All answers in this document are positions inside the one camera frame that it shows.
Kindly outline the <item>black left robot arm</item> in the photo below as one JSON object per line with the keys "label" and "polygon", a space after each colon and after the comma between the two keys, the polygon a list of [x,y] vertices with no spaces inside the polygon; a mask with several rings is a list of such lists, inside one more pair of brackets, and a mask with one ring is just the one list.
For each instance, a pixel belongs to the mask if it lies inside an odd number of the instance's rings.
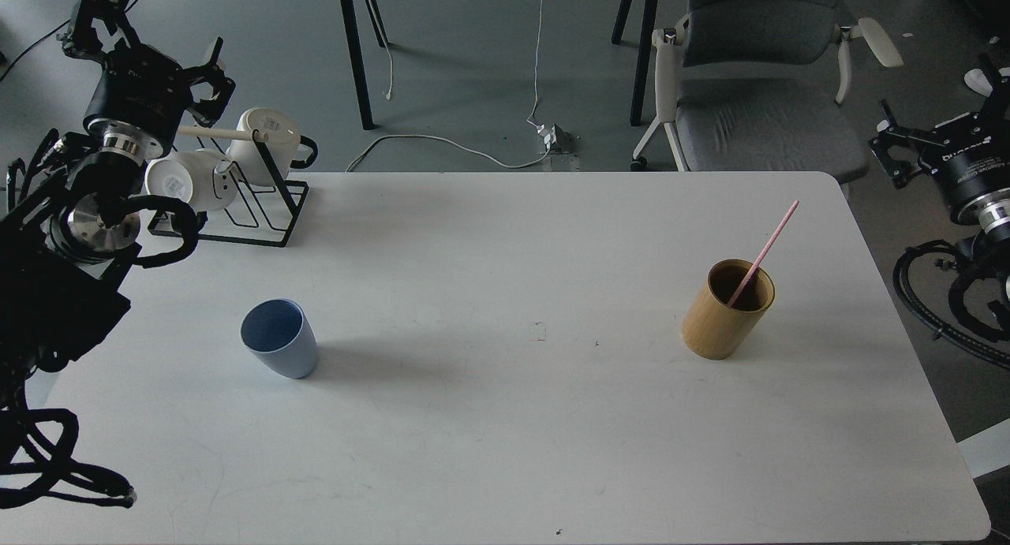
{"label": "black left robot arm", "polygon": [[191,255],[194,208],[145,196],[142,178],[165,157],[184,114],[212,127],[235,84],[218,64],[181,67],[138,38],[129,0],[79,0],[62,51],[101,65],[82,133],[48,132],[29,162],[9,164],[2,218],[2,490],[4,509],[43,497],[129,508],[136,490],[120,474],[73,459],[79,420],[68,409],[30,409],[26,383],[94,349],[130,309],[119,293],[133,266]]}

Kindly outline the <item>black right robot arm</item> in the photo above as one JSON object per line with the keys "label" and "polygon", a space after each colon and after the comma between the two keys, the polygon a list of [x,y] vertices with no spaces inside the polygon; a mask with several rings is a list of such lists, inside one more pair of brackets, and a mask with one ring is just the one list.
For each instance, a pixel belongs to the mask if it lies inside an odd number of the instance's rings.
{"label": "black right robot arm", "polygon": [[[881,100],[884,118],[869,146],[896,189],[916,176],[928,176],[950,222],[978,230],[956,243],[933,240],[908,247],[892,272],[899,300],[935,338],[1007,368],[1008,354],[998,343],[1008,340],[1008,78],[987,54],[980,56],[980,70],[989,82],[980,110],[931,129],[912,129],[900,125]],[[956,272],[946,293],[953,323],[932,312],[912,289],[911,265],[928,254],[941,255],[937,265],[942,271]]]}

